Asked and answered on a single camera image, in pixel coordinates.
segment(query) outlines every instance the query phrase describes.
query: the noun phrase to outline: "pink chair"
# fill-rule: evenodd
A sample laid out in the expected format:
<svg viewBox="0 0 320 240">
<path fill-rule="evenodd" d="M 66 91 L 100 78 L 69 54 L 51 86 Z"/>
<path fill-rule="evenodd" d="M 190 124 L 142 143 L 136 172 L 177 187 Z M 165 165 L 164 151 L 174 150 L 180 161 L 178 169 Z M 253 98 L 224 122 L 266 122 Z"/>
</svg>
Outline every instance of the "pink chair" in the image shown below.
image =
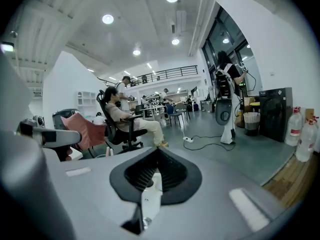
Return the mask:
<svg viewBox="0 0 320 240">
<path fill-rule="evenodd" d="M 85 119 L 80 113 L 75 113 L 69 118 L 61 116 L 64 126 L 70 131 L 77 131 L 81 134 L 82 139 L 78 146 L 82 150 L 89 150 L 90 155 L 94 158 L 90 151 L 90 147 L 106 143 L 105 130 L 106 125 L 97 125 Z"/>
</svg>

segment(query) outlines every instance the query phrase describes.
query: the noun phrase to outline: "floor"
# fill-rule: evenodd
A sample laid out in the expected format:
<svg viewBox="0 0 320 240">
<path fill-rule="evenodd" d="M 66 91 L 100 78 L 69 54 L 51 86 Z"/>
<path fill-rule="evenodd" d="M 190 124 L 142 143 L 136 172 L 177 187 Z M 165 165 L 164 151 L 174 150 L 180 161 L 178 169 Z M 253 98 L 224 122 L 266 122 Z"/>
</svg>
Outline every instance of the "floor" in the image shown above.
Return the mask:
<svg viewBox="0 0 320 240">
<path fill-rule="evenodd" d="M 312 185 L 319 158 L 313 155 L 307 162 L 300 162 L 292 156 L 288 163 L 263 188 L 271 192 L 284 208 L 301 202 Z"/>
<path fill-rule="evenodd" d="M 184 135 L 189 138 L 195 135 L 207 137 L 221 136 L 224 127 L 216 123 L 214 116 L 213 113 L 203 111 L 190 112 L 191 120 L 187 122 L 184 118 L 184 127 L 180 119 L 182 129 L 184 128 Z M 241 128 L 236 128 L 235 130 L 236 145 L 231 151 L 226 151 L 223 147 L 219 146 L 223 145 L 226 149 L 232 148 L 232 146 L 221 144 L 219 137 L 195 137 L 193 143 L 185 143 L 187 148 L 200 149 L 204 145 L 210 145 L 200 150 L 188 150 L 183 146 L 184 135 L 179 124 L 175 125 L 173 120 L 172 127 L 170 127 L 170 123 L 167 121 L 166 125 L 164 118 L 160 122 L 165 140 L 171 148 L 183 149 L 185 152 L 195 156 L 205 156 L 208 159 L 225 162 L 260 185 L 264 185 L 277 174 L 289 161 L 294 151 L 293 147 L 283 142 L 277 142 L 261 135 L 246 136 Z M 141 140 L 145 147 L 154 145 L 153 139 L 149 134 L 143 135 Z M 121 149 L 121 145 L 115 146 L 115 154 Z M 99 155 L 105 154 L 106 145 L 95 146 L 94 150 Z M 83 157 L 84 159 L 91 158 L 87 151 L 83 153 Z"/>
</svg>

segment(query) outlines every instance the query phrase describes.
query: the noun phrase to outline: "beige pants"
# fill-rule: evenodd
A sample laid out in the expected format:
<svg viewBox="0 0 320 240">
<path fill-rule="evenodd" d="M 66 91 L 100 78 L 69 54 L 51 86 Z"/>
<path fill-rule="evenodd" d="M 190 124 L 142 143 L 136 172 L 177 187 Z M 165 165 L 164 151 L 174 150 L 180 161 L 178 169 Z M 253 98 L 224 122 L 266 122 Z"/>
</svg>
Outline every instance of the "beige pants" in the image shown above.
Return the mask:
<svg viewBox="0 0 320 240">
<path fill-rule="evenodd" d="M 148 132 L 153 133 L 153 142 L 159 145 L 164 141 L 164 134 L 162 133 L 161 125 L 158 121 L 139 120 L 139 130 L 146 129 Z"/>
</svg>

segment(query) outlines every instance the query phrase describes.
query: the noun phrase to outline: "gray floor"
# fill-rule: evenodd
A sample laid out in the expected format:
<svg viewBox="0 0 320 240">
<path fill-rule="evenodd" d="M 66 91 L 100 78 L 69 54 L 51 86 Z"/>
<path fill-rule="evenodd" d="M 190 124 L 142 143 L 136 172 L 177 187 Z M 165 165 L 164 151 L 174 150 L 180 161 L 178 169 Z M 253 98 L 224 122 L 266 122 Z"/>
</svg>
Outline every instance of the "gray floor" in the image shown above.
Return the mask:
<svg viewBox="0 0 320 240">
<path fill-rule="evenodd" d="M 194 135 L 198 136 L 220 136 L 224 131 L 224 127 L 218 125 L 214 118 L 214 114 L 203 111 L 190 113 L 191 120 L 189 122 L 184 118 L 184 134 L 191 138 Z M 175 125 L 162 120 L 162 130 L 165 140 L 171 148 L 185 150 L 185 152 L 195 155 L 204 156 L 211 160 L 225 162 L 230 166 L 238 169 L 247 177 L 253 179 L 260 185 L 266 183 L 277 173 L 293 154 L 294 148 L 269 139 L 264 136 L 246 136 L 244 130 L 236 128 L 236 145 L 231 151 L 226 151 L 218 145 L 208 145 L 201 150 L 188 150 L 183 147 L 183 133 L 179 128 L 179 124 Z M 149 134 L 145 134 L 141 138 L 145 147 L 153 146 L 153 138 Z M 193 143 L 185 143 L 185 146 L 190 149 L 199 149 L 206 144 L 221 144 L 220 138 L 194 138 Z M 104 154 L 106 145 L 94 147 L 98 154 Z M 121 146 L 114 147 L 115 152 L 121 150 Z M 88 153 L 84 153 L 84 158 L 90 158 Z"/>
</svg>

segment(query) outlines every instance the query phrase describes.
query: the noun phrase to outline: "power strip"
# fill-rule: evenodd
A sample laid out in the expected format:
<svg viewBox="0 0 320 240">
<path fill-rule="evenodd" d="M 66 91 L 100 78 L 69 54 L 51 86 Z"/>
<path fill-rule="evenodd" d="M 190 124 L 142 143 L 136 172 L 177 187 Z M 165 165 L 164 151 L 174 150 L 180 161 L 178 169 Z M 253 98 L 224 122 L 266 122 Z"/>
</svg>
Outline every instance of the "power strip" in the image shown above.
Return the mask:
<svg viewBox="0 0 320 240">
<path fill-rule="evenodd" d="M 189 142 L 189 143 L 194 142 L 193 139 L 190 139 L 190 138 L 188 138 L 188 137 L 183 137 L 183 139 L 184 139 L 186 142 Z"/>
</svg>

